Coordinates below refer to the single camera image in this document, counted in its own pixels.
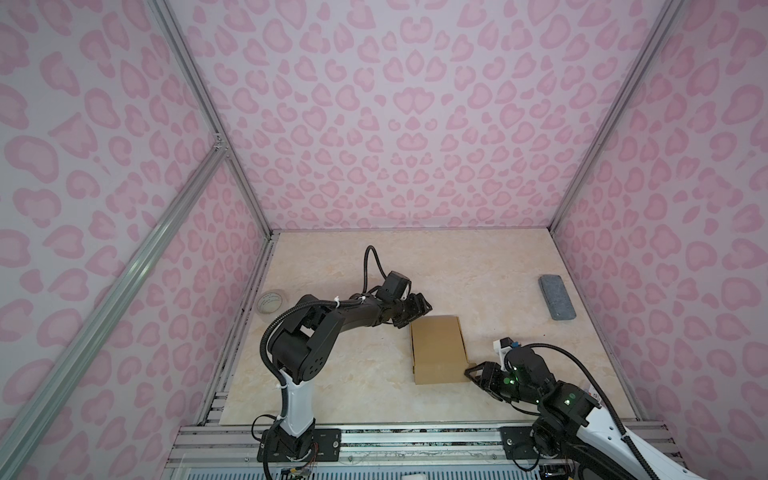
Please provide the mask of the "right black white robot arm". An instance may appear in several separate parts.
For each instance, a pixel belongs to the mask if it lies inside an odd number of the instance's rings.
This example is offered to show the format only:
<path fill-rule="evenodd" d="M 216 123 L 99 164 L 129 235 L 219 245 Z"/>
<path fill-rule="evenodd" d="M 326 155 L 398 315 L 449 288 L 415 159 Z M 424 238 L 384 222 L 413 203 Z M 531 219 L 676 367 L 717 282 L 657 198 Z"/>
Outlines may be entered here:
<path fill-rule="evenodd" d="M 596 391 L 591 395 L 579 386 L 559 380 L 539 349 L 557 352 L 585 376 Z M 587 367 L 566 349 L 548 343 L 521 345 L 505 338 L 500 364 L 482 362 L 464 376 L 493 399 L 517 408 L 530 404 L 534 417 L 528 438 L 512 441 L 508 459 L 517 463 L 517 450 L 535 454 L 533 466 L 542 459 L 574 461 L 581 472 L 599 479 L 698 479 L 700 476 L 632 432 Z"/>

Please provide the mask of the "brown cardboard box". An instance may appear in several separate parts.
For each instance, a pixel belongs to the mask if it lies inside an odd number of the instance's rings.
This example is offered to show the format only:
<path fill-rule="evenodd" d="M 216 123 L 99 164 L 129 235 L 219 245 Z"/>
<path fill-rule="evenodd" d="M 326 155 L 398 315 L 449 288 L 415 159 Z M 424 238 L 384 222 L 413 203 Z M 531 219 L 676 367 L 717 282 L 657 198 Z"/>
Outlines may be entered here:
<path fill-rule="evenodd" d="M 410 324 L 416 385 L 466 383 L 470 367 L 457 316 L 427 316 Z"/>

